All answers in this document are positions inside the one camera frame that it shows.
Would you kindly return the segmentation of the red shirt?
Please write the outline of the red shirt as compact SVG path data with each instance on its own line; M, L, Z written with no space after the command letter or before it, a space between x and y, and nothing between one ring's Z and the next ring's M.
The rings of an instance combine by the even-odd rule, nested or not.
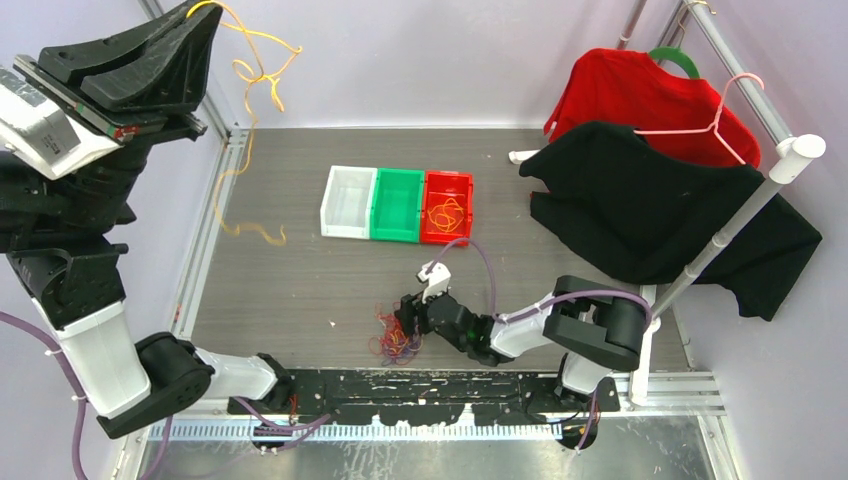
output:
M592 49L578 58L543 132L550 141L590 121L644 130L697 129L713 119L721 94L705 79L672 75L647 53ZM760 145L727 107L720 122L724 139L758 167ZM709 133L648 136L657 151L677 160L714 167L739 163Z

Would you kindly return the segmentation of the green plastic bin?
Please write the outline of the green plastic bin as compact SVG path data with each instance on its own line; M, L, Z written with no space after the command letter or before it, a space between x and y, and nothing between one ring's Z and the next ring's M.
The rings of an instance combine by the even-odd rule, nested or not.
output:
M370 238L418 243L424 187L423 170L380 168L372 198Z

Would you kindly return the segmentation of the aluminium frame rail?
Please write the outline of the aluminium frame rail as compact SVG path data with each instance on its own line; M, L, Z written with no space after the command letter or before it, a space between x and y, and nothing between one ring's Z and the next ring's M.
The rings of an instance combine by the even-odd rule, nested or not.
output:
M153 148L133 194L139 216L127 257L128 317L135 338L196 330L214 250L232 190L225 172L245 149L246 131L215 69L198 113L208 127L196 140Z

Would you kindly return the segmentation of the red plastic bin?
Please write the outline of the red plastic bin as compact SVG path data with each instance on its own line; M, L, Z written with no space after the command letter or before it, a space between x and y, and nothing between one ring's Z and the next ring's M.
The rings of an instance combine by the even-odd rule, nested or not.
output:
M426 171L419 242L446 245L459 238L470 238L473 192L471 173Z

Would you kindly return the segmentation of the white clothes rack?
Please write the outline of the white clothes rack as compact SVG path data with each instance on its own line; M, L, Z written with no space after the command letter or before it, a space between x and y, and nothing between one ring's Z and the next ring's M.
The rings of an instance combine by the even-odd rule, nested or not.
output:
M562 302L589 298L626 300L634 304L644 314L645 319L636 334L640 344L635 351L627 354L624 365L602 363L597 353L580 353L576 348L571 348L569 351L573 356L566 360L558 380L572 392L593 396L599 382L610 372L627 372L630 375L629 398L640 406L647 403L653 336L661 326L662 314L778 192L792 183L810 163L822 157L826 149L824 139L818 135L805 134L795 137L790 134L785 122L764 93L764 81L758 75L744 71L732 49L718 32L709 6L700 1L682 1L677 12L682 17L692 17L704 33L731 76L724 88L729 90L737 86L742 92L762 125L773 137L778 161L769 170L765 180L711 237L702 251L683 268L662 295L656 293L653 285L641 287L637 294L610 289L584 290L559 296L549 294L517 312L496 316L491 341L492 347L498 353L516 358L528 350L550 343L549 336L555 326L563 323L555 314L557 306Z

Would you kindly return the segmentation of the pink hanger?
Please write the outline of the pink hanger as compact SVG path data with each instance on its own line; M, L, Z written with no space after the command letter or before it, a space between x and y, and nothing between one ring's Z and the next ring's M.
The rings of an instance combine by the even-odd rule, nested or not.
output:
M731 77L725 84L724 89L720 96L720 101L716 107L715 114L713 116L712 121L705 127L697 128L697 129L675 129L675 130L644 130L637 129L634 131L635 134L640 136L656 136L656 135L698 135L698 134L711 134L721 145L722 147L733 156L733 158L741 165L745 165L746 161L742 156L738 154L738 152L724 139L724 137L720 133L720 122L721 117L724 112L725 102L728 96L728 92L732 84L739 82L743 79L750 79L756 85L759 86L761 90L765 89L765 83L762 78L752 72L743 72L734 75Z

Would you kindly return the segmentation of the black shirt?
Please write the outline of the black shirt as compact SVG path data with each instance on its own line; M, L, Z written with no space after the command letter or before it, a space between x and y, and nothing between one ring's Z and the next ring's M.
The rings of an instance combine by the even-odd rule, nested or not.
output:
M605 275L672 282L763 183L751 166L711 167L652 148L627 126L589 122L519 168L544 190L532 217ZM821 243L783 197L772 198L700 274L730 291L741 316L772 320Z

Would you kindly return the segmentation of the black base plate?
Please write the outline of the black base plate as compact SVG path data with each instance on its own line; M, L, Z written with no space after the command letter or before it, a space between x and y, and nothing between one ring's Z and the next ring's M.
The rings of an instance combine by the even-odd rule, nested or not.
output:
M621 408L613 378L604 378L595 400L568 393L555 373L509 370L290 369L266 400L251 400L257 412L291 415L303 422L328 415L339 425L374 419L395 426L452 425L464 411L476 426L537 424L550 418Z

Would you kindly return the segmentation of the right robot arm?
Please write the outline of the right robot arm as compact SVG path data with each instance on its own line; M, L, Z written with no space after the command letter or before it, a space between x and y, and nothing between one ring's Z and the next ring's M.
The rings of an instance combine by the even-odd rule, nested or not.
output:
M447 289L426 287L394 312L407 335L435 333L489 367L549 344L565 350L555 396L567 410L590 402L612 372L633 372L654 314L640 295L564 275L542 299L507 314L475 314Z

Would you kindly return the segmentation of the green hanger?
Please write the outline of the green hanger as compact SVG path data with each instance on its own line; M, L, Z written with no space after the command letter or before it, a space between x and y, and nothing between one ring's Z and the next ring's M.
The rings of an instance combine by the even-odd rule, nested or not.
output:
M650 58L657 63L671 62L679 67L688 79L700 79L700 72L694 61L680 48L672 46L656 47L648 52Z

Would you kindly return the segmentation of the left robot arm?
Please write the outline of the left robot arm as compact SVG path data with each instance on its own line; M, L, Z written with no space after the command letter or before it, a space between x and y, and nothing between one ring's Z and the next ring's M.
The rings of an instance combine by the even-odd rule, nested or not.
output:
M201 399L277 413L292 378L267 354L216 354L169 332L133 340L108 240L154 146L195 140L223 6L186 1L115 35L20 55L1 72L1 252L46 336L117 439Z

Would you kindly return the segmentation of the white plastic bin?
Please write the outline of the white plastic bin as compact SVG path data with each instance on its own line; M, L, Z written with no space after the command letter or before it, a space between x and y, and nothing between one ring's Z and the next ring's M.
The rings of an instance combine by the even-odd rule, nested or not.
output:
M321 235L368 240L378 169L333 165L320 206Z

